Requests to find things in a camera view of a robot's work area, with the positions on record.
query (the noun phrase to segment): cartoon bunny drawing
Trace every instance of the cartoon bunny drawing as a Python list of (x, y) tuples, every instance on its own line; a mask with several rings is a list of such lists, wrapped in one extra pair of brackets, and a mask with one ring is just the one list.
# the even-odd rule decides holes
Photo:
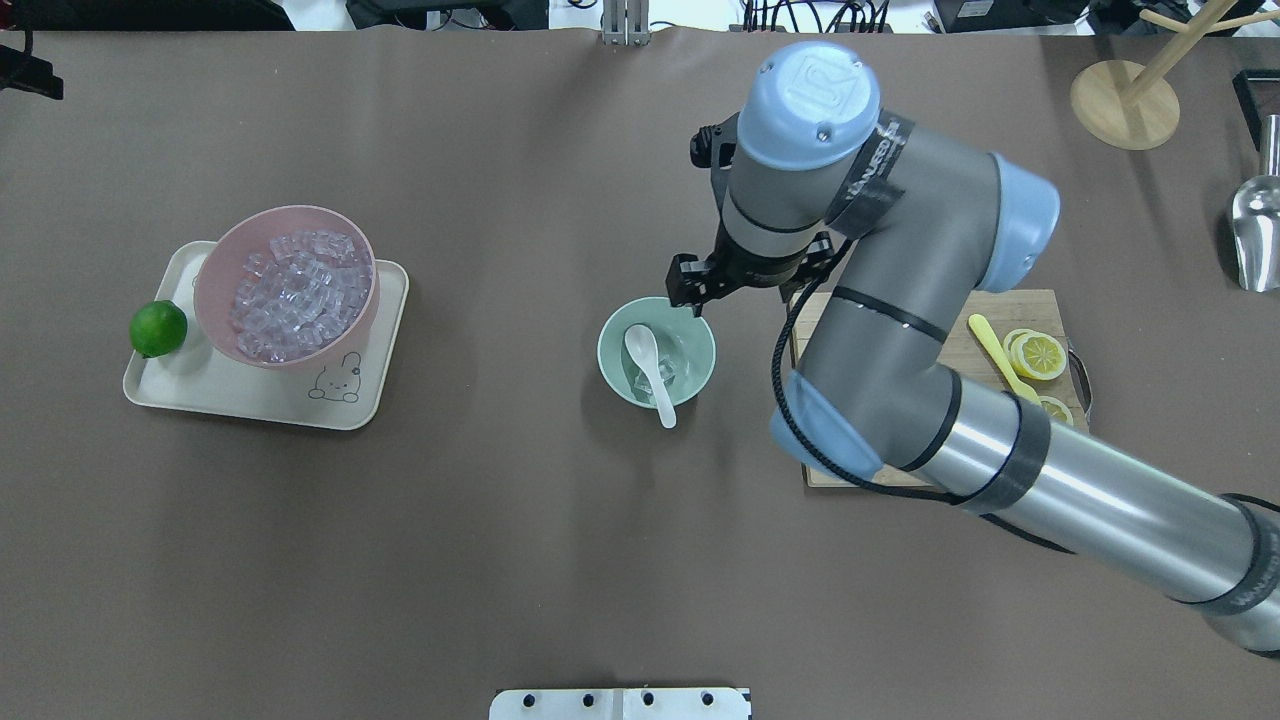
[(348, 352), (343, 356), (342, 365), (333, 369), (325, 365), (316, 375), (316, 386), (307, 391), (307, 397), (334, 402), (360, 400), (360, 354)]

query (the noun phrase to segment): blue cap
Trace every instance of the blue cap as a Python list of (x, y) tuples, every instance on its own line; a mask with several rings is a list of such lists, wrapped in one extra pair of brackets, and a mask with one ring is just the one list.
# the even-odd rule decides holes
[(987, 274), (978, 290), (1005, 292), (1023, 282), (1044, 251), (1061, 200), (1057, 188), (995, 152), (1000, 173), (1000, 219), (996, 223), (996, 245), (991, 251)]
[[(884, 466), (884, 461), (863, 436), (799, 370), (791, 373), (782, 392), (800, 432), (837, 468), (855, 478), (870, 480)], [(800, 439), (787, 427), (780, 410), (774, 410), (769, 419), (769, 432), (773, 433), (774, 442), (800, 462), (814, 470), (827, 471), (818, 459), (800, 445)]]
[(858, 54), (831, 42), (796, 42), (760, 65), (737, 118), (737, 142), (777, 170), (824, 168), (870, 137), (879, 83)]

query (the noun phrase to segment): white tray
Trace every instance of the white tray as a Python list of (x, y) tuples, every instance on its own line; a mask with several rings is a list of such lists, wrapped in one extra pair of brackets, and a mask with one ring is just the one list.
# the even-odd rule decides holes
[(124, 370), (124, 396), (147, 407), (333, 430), (353, 430), (371, 420), (408, 295), (404, 268), (378, 260), (380, 301), (369, 337), (343, 341), (334, 363), (323, 370), (264, 370), (214, 350), (195, 322), (196, 274), (214, 245), (189, 242), (169, 260), (156, 300), (172, 300), (187, 314), (187, 340), (161, 357), (145, 359), (134, 352)]

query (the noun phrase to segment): wooden cutting board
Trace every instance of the wooden cutting board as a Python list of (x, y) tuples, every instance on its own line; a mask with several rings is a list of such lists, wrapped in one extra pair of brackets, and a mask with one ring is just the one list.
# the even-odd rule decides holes
[[(804, 311), (796, 319), (795, 329), (791, 333), (791, 359), (799, 359), (804, 352), (813, 331), (818, 327), (818, 318), (831, 300), (829, 292), (815, 292), (804, 306)], [(942, 346), (938, 361), (954, 368), (960, 374), (978, 380), (996, 389), (1007, 389), (1000, 370), (987, 355), (982, 346), (974, 340), (969, 331), (969, 315), (982, 313), (991, 320), (991, 327), (996, 331), (996, 337), (1004, 340), (1005, 333), (1014, 328), (1032, 328), (1046, 334), (1051, 334), (1066, 347), (1066, 332), (1062, 329), (1062, 315), (1057, 310), (1057, 296), (1052, 290), (1011, 290), (1009, 292), (991, 293), (974, 292), (965, 302), (960, 318), (951, 328), (947, 342)], [(1076, 429), (1089, 432), (1084, 419), (1084, 409), (1080, 407), (1080, 398), (1075, 393), (1071, 383), (1071, 373), (1066, 372), (1050, 382), (1027, 380), (1041, 395), (1053, 396), (1071, 409), (1075, 418)], [(809, 469), (804, 465), (805, 482), (809, 487), (844, 487), (854, 486)], [(913, 478), (895, 468), (883, 468), (876, 474), (874, 482), (886, 486), (923, 486), (923, 480)]]

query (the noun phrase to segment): cable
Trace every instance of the cable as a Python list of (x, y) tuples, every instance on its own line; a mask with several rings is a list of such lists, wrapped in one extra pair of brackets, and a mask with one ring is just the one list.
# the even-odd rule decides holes
[(872, 12), (865, 19), (859, 20), (858, 32), (870, 32), (872, 27), (876, 24), (876, 3), (872, 3), (872, 0), (864, 0), (864, 1), (867, 3), (867, 6), (872, 9)]
[(27, 65), (31, 64), (31, 50), (36, 45), (36, 33), (31, 32), (29, 29), (23, 29), (22, 37), (23, 37), (22, 60), (18, 60), (18, 64), (14, 65), (12, 70), (9, 70), (9, 74), (5, 76), (3, 79), (0, 79), (0, 90), (4, 90), (10, 85), (13, 85), (13, 81), (18, 79), (18, 76), (20, 76), (22, 72), (27, 69)]
[(460, 23), (458, 20), (453, 19), (452, 15), (449, 17), (449, 22), (453, 23), (453, 24), (456, 24), (456, 26), (458, 26), (458, 27), (465, 27), (467, 29), (493, 29), (493, 26), (476, 27), (476, 26), (468, 26), (466, 23)]
[(1280, 512), (1280, 505), (1275, 502), (1268, 502), (1261, 497), (1253, 497), (1252, 495), (1243, 495), (1239, 492), (1224, 492), (1222, 497), (1230, 497), (1231, 500), (1238, 500), (1240, 502), (1248, 502), (1251, 505), (1257, 505), (1258, 507), (1266, 507), (1272, 512)]
[[(850, 247), (852, 247), (852, 243), (854, 243), (852, 240), (845, 238), (844, 245), (840, 246), (840, 250), (836, 252), (835, 260), (831, 264), (832, 268), (840, 265), (840, 263), (844, 261), (845, 255), (849, 254), (849, 250)], [(827, 278), (823, 277), (815, 278), (812, 283), (805, 286), (805, 288), (800, 292), (800, 297), (792, 305), (791, 310), (787, 311), (787, 319), (782, 324), (782, 332), (778, 333), (778, 342), (773, 346), (773, 357), (769, 361), (769, 378), (773, 383), (773, 398), (778, 405), (778, 413), (782, 415), (782, 421), (786, 423), (787, 429), (791, 430), (791, 434), (795, 436), (796, 441), (800, 443), (800, 447), (803, 447), (805, 452), (808, 452), (814, 460), (817, 460), (823, 466), (824, 470), (845, 480), (846, 483), (850, 483), (863, 489), (872, 491), (874, 493), (887, 495), (891, 497), (905, 497), (909, 500), (946, 502), (947, 505), (959, 505), (964, 502), (966, 498), (960, 497), (957, 495), (952, 495), (946, 491), (924, 491), (914, 488), (902, 488), (893, 486), (882, 486), (879, 483), (864, 480), (846, 471), (844, 468), (836, 465), (836, 462), (831, 457), (827, 457), (827, 455), (823, 454), (820, 450), (818, 450), (818, 447), (813, 445), (813, 441), (810, 441), (808, 436), (804, 434), (804, 430), (800, 429), (800, 425), (796, 423), (795, 416), (791, 414), (790, 404), (787, 402), (786, 393), (783, 392), (782, 388), (782, 354), (786, 352), (788, 341), (791, 340), (791, 331), (795, 328), (796, 319), (800, 316), (800, 311), (804, 309), (805, 302), (809, 301), (809, 297), (813, 296), (814, 291), (817, 291), (818, 287)], [(1075, 555), (1073, 551), (1057, 544), (1053, 541), (1029, 533), (995, 515), (979, 515), (979, 518), (1027, 542), (1034, 543), (1036, 546), (1043, 547), (1046, 550), (1052, 550), (1053, 552), (1061, 552), (1064, 555)]]
[(844, 4), (841, 4), (840, 6), (840, 12), (836, 13), (833, 18), (831, 18), (831, 22), (827, 24), (827, 29), (824, 32), (837, 32), (837, 28), (840, 27), (840, 20), (844, 19), (846, 10), (854, 12), (852, 17), (849, 19), (850, 26), (858, 22), (858, 18), (860, 18), (863, 14), (863, 6), (856, 0), (845, 0)]
[[(849, 249), (851, 246), (852, 241), (845, 238), (845, 243), (836, 252), (836, 259), (832, 263), (832, 266), (838, 265), (840, 261), (844, 260), (845, 254), (849, 252)], [(872, 492), (878, 492), (881, 495), (890, 495), (893, 497), (929, 500), (934, 502), (947, 502), (950, 505), (959, 503), (960, 498), (947, 492), (920, 491), (914, 488), (882, 486), (879, 483), (872, 483), (847, 473), (844, 468), (836, 465), (833, 460), (827, 457), (827, 455), (824, 455), (820, 450), (818, 450), (813, 445), (813, 442), (809, 441), (809, 438), (800, 429), (800, 425), (796, 423), (795, 416), (791, 415), (791, 407), (787, 404), (786, 395), (782, 389), (782, 354), (786, 352), (787, 341), (791, 338), (791, 329), (795, 327), (796, 318), (800, 316), (800, 310), (804, 309), (805, 302), (808, 302), (809, 297), (813, 296), (814, 291), (818, 290), (818, 286), (822, 284), (822, 281), (823, 278), (814, 279), (814, 282), (805, 286), (805, 288), (800, 292), (800, 299), (796, 300), (795, 305), (787, 313), (786, 323), (783, 323), (782, 332), (778, 334), (778, 342), (777, 345), (773, 346), (773, 357), (769, 364), (769, 373), (771, 373), (771, 379), (773, 380), (773, 396), (777, 400), (778, 413), (781, 413), (782, 420), (787, 424), (787, 428), (795, 436), (796, 441), (800, 442), (800, 446), (804, 447), (805, 451), (810, 456), (813, 456), (814, 460), (817, 460), (828, 473), (836, 475), (837, 478), (845, 480), (846, 483), (860, 487), (863, 489), (869, 489)]]
[(813, 6), (813, 0), (780, 0), (777, 5), (773, 6), (773, 27), (778, 26), (778, 10), (782, 8), (787, 9), (787, 14), (791, 15), (791, 28), (797, 33), (800, 31), (800, 20), (796, 19), (796, 12), (791, 9), (792, 5), (805, 5), (809, 12), (813, 13), (813, 22), (818, 28), (815, 32), (822, 32), (822, 15), (818, 14), (818, 9)]

